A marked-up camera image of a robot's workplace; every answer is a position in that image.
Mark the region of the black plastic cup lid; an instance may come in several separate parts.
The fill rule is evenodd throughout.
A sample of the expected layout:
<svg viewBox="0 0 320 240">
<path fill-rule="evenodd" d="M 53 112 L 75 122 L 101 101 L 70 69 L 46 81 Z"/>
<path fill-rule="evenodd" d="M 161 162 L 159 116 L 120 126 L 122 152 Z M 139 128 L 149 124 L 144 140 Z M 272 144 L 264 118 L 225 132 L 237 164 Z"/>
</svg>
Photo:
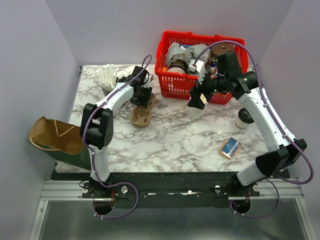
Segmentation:
<svg viewBox="0 0 320 240">
<path fill-rule="evenodd" d="M 249 114 L 249 112 L 247 111 L 246 108 L 241 108 L 238 112 L 238 118 L 246 124 L 252 124 L 254 123 L 254 120 L 252 118 L 252 116 Z"/>
</svg>

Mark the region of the white paper cup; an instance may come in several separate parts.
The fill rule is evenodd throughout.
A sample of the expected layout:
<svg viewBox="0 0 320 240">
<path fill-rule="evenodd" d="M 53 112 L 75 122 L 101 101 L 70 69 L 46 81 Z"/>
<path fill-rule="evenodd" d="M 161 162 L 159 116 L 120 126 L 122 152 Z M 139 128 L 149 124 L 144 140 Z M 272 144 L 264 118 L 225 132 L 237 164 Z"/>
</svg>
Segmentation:
<svg viewBox="0 0 320 240">
<path fill-rule="evenodd" d="M 251 123 L 247 123 L 245 121 L 242 121 L 239 117 L 235 120 L 235 126 L 240 130 L 247 129 Z"/>
</svg>

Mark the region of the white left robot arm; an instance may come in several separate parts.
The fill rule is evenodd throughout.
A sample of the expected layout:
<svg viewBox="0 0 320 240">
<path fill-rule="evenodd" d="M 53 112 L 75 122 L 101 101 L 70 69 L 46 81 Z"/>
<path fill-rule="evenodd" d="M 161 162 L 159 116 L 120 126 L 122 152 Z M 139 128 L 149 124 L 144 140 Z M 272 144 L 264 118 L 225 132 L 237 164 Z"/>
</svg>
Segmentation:
<svg viewBox="0 0 320 240">
<path fill-rule="evenodd" d="M 90 177 L 97 181 L 93 191 L 101 198 L 107 197 L 111 185 L 106 182 L 110 176 L 108 166 L 108 145 L 114 135 L 114 115 L 127 102 L 135 105 L 130 117 L 131 123 L 146 127 L 151 121 L 151 108 L 155 103 L 150 82 L 152 76 L 141 67 L 135 66 L 132 74 L 121 77 L 115 88 L 95 104 L 83 108 L 80 136 L 90 150 Z"/>
</svg>

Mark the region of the brown cardboard cup carrier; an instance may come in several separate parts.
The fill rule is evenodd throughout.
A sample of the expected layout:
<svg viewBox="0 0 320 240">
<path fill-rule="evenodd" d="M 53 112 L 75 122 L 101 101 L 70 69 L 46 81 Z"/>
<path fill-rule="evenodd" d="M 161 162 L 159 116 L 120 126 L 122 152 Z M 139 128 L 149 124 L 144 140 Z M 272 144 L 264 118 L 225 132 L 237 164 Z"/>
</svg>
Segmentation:
<svg viewBox="0 0 320 240">
<path fill-rule="evenodd" d="M 151 93 L 150 99 L 147 106 L 136 106 L 130 114 L 130 123 L 138 128 L 147 127 L 152 119 L 152 108 L 156 104 L 156 96 Z"/>
</svg>

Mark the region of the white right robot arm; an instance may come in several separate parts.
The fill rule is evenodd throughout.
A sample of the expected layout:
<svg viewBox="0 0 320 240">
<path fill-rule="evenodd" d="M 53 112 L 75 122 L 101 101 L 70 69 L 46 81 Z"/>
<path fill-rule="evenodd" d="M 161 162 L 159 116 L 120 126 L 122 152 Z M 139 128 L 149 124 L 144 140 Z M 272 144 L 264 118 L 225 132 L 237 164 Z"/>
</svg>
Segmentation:
<svg viewBox="0 0 320 240">
<path fill-rule="evenodd" d="M 219 76 L 211 78 L 205 71 L 205 63 L 191 60 L 188 71 L 195 74 L 197 81 L 190 89 L 188 117 L 197 120 L 210 98 L 217 93 L 231 93 L 248 111 L 264 139 L 267 153 L 256 157 L 255 162 L 239 171 L 230 183 L 230 191 L 241 196 L 248 185 L 270 177 L 293 165 L 307 148 L 304 139 L 297 139 L 281 121 L 267 99 L 265 89 L 258 83 L 253 71 L 242 73 L 237 56 L 227 52 L 215 58 Z"/>
</svg>

